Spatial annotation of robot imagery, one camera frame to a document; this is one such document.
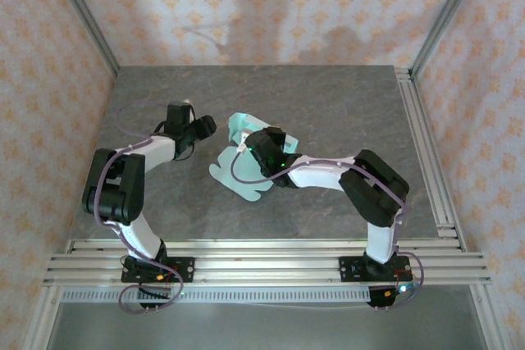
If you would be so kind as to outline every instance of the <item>patterned wallpaper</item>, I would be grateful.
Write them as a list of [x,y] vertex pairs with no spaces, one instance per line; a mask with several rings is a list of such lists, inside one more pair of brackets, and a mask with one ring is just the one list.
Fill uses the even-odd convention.
[[464,0],[421,78],[469,246],[525,344],[525,0]]
[[0,348],[62,251],[113,78],[68,0],[0,2]]
[[444,0],[87,0],[130,65],[411,66]]

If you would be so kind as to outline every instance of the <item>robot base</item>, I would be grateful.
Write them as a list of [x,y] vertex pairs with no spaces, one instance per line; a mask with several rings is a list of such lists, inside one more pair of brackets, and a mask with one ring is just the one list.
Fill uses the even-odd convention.
[[[195,259],[193,257],[163,257],[160,261],[165,266],[176,270],[185,283],[194,280]],[[179,282],[166,270],[161,270],[156,266],[148,264],[146,261],[127,256],[123,263],[121,282],[122,283],[173,283]]]
[[412,271],[410,260],[396,254],[385,264],[380,264],[366,255],[339,257],[341,282],[410,282]]

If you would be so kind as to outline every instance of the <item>robotic arm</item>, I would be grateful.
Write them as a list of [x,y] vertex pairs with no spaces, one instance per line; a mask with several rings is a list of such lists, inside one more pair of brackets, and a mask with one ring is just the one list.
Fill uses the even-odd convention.
[[[164,242],[153,233],[142,212],[144,176],[162,163],[177,160],[187,148],[213,135],[216,128],[210,115],[195,120],[191,104],[170,103],[163,131],[139,143],[140,148],[126,152],[122,152],[124,148],[102,148],[95,152],[82,196],[84,211],[94,213],[95,194],[103,177],[98,201],[103,223],[126,240],[128,252],[134,259],[147,257],[157,262],[166,259]],[[121,156],[103,174],[104,167],[119,152]]]
[[409,185],[377,154],[362,150],[356,157],[317,159],[283,153],[285,133],[275,127],[244,130],[239,151],[246,148],[261,173],[282,188],[319,187],[340,190],[368,222],[368,241],[363,263],[369,276],[388,280],[395,259],[396,219],[403,211]]

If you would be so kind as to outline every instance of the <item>table surface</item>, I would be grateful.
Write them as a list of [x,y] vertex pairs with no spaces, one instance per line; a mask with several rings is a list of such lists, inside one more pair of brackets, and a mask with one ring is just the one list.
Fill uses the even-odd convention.
[[[437,235],[418,155],[392,66],[165,66],[124,67],[100,133],[100,148],[138,142],[116,127],[116,112],[135,100],[168,104],[189,98],[197,117],[209,114],[217,132],[187,161],[146,174],[144,214],[165,240],[362,239],[367,222],[341,192],[273,186],[248,202],[208,172],[228,145],[228,119],[249,113],[280,126],[311,157],[377,153],[410,185],[409,217],[401,238]],[[128,107],[118,122],[150,134],[166,107]],[[80,209],[72,239],[113,239]]]

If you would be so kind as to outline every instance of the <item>floor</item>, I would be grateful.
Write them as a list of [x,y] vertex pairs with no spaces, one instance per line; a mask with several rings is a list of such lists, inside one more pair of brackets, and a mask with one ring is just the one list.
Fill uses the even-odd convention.
[[115,303],[65,303],[55,327],[49,350],[486,348],[468,286],[423,288],[410,307],[389,313],[363,304],[182,303],[132,316]]
[[[299,140],[311,157],[376,152],[411,188],[401,238],[434,238],[436,225],[391,66],[166,66],[125,67],[116,80],[98,146],[138,142],[116,123],[150,134],[165,107],[129,107],[134,100],[167,104],[189,98],[197,117],[209,114],[217,132],[191,159],[146,175],[144,214],[156,234],[177,239],[362,239],[366,221],[341,192],[272,187],[248,202],[208,173],[228,145],[229,117],[249,113]],[[72,239],[112,239],[80,209]]]

